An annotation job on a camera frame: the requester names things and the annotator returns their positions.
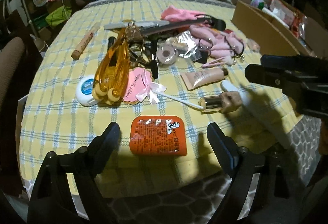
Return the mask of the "beige foundation bottle gold cap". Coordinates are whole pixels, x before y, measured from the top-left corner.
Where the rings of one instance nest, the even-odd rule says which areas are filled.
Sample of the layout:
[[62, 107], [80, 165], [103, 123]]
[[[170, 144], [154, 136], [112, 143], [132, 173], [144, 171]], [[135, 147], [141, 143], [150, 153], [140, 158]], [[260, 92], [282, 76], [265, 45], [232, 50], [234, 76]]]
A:
[[203, 97], [198, 104], [204, 109], [204, 113], [231, 113], [236, 111], [242, 105], [242, 99], [238, 92], [224, 91], [217, 96]]

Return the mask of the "pale pink bunny socks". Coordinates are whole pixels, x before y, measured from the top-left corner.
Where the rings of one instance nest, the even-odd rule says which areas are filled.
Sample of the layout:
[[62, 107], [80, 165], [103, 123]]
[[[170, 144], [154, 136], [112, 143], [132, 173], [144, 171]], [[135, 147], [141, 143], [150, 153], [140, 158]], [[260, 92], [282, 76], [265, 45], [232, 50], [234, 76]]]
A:
[[244, 60], [245, 42], [233, 31], [225, 33], [205, 25], [191, 25], [189, 31], [200, 51], [211, 59], [202, 68], [232, 66], [236, 59]]

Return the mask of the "black nail file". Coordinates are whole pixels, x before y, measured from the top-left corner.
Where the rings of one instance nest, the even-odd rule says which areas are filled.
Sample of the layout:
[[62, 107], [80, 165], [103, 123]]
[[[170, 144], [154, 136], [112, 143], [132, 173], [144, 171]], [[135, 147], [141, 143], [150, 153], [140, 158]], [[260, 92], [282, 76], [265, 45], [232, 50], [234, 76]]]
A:
[[188, 26], [194, 25], [194, 24], [210, 24], [210, 25], [212, 25], [213, 21], [211, 18], [201, 17], [196, 20], [186, 20], [186, 21], [181, 21], [181, 22], [175, 22], [175, 23], [170, 23], [167, 25], [142, 29], [141, 35], [149, 36], [149, 35], [153, 35], [153, 34], [157, 34], [157, 33], [163, 33], [165, 31], [171, 31], [171, 30], [176, 30], [176, 29], [183, 28], [183, 27], [188, 27]]

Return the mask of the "beige cosmetic tube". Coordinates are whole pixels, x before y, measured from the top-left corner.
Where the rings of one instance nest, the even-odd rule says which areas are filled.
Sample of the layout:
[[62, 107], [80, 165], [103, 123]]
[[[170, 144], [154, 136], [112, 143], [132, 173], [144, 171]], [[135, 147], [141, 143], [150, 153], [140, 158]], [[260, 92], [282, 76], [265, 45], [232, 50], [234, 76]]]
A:
[[197, 72], [181, 73], [181, 78], [187, 90], [194, 90], [201, 86], [213, 84], [224, 80], [228, 76], [227, 69], [209, 69]]

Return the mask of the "pink fabric cloth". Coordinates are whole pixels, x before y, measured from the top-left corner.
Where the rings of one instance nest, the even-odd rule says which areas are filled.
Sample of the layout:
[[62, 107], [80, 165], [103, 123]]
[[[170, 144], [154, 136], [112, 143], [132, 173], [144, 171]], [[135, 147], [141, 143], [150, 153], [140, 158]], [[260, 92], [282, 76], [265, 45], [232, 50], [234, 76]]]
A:
[[161, 20], [170, 22], [180, 22], [186, 20], [196, 20], [198, 16], [204, 16], [205, 13], [194, 10], [178, 9], [170, 5], [161, 14]]

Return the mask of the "gold metal hair claw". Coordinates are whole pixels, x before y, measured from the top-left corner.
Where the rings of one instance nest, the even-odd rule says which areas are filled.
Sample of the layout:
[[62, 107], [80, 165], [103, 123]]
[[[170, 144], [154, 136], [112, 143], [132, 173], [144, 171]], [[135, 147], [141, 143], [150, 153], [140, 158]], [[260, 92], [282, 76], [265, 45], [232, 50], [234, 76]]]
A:
[[131, 61], [143, 65], [145, 63], [143, 57], [144, 37], [141, 35], [140, 28], [134, 25], [128, 26], [125, 28], [124, 36], [128, 43]]

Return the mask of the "cardboard box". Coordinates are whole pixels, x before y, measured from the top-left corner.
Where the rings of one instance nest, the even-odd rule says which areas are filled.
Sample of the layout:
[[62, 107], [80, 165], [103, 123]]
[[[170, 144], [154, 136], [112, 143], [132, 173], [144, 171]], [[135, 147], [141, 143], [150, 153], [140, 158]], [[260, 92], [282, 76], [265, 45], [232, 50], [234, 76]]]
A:
[[257, 42], [263, 55], [316, 56], [327, 59], [327, 30], [312, 18], [305, 25], [305, 44], [277, 19], [238, 1], [232, 23], [244, 35]]

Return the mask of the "orange KFC sauce packet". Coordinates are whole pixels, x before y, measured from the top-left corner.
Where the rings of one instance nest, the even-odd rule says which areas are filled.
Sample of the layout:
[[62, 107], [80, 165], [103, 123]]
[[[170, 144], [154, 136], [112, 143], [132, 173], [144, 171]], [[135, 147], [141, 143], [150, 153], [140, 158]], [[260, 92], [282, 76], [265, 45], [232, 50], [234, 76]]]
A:
[[140, 156], [186, 156], [185, 124], [177, 116], [140, 116], [131, 124], [130, 151]]

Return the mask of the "tan cork-like stick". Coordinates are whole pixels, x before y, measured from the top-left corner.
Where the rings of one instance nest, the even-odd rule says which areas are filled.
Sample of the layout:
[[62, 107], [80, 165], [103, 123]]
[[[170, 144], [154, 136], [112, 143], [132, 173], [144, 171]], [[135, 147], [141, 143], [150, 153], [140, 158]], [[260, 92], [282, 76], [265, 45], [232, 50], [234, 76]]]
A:
[[94, 37], [95, 33], [97, 33], [98, 29], [100, 28], [100, 23], [95, 23], [93, 27], [91, 27], [85, 36], [81, 39], [81, 41], [78, 43], [76, 48], [74, 49], [71, 57], [73, 60], [78, 60], [82, 53], [84, 52], [86, 46], [89, 44], [91, 39]]

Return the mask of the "round powder puff packet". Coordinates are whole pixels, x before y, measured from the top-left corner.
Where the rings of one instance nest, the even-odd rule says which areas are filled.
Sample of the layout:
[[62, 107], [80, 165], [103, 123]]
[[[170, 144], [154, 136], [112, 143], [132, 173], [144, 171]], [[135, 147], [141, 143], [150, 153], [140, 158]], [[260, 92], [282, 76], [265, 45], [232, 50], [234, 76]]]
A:
[[177, 48], [168, 43], [159, 44], [156, 52], [157, 59], [162, 65], [173, 65], [178, 55]]

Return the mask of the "yellow plaid table mat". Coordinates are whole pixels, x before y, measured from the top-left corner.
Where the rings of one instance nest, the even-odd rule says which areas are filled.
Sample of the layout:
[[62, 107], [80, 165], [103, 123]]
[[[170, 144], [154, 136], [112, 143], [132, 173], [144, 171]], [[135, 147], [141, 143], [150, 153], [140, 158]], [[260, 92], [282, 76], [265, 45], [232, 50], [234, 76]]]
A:
[[[45, 155], [75, 152], [102, 134], [110, 122], [120, 126], [118, 149], [105, 169], [96, 177], [102, 196], [134, 197], [186, 186], [220, 170], [206, 136], [208, 124], [215, 122], [226, 136], [254, 153], [267, 150], [276, 137], [265, 124], [289, 132], [300, 121], [289, 99], [281, 90], [250, 84], [244, 69], [260, 60], [258, 53], [244, 51], [244, 61], [229, 67], [228, 81], [253, 97], [258, 114], [241, 107], [230, 114], [203, 113], [194, 108], [201, 98], [221, 93], [218, 83], [188, 90], [182, 73], [196, 72], [199, 65], [179, 59], [159, 69], [158, 78], [150, 79], [148, 69], [138, 78], [142, 98], [136, 104], [81, 105], [76, 89], [81, 79], [94, 75], [107, 52], [110, 31], [99, 29], [78, 60], [72, 52], [87, 30], [95, 23], [106, 25], [126, 19], [157, 20], [163, 10], [173, 5], [197, 10], [222, 19], [234, 30], [233, 10], [203, 2], [178, 0], [135, 0], [95, 4], [73, 14], [47, 50], [28, 94], [20, 132], [19, 162], [24, 187], [31, 192]], [[176, 116], [184, 123], [185, 156], [140, 156], [130, 151], [131, 125], [140, 116]]]

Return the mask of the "grey metal nail file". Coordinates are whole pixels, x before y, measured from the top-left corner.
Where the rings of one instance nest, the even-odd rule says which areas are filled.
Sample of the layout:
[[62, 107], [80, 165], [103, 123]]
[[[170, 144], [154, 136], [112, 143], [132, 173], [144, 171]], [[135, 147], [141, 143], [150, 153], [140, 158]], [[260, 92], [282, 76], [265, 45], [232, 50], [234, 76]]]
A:
[[165, 20], [153, 20], [153, 21], [128, 21], [128, 22], [120, 22], [120, 23], [110, 23], [103, 26], [104, 30], [119, 30], [128, 26], [138, 26], [142, 28], [149, 27], [158, 27], [170, 24], [169, 21]]

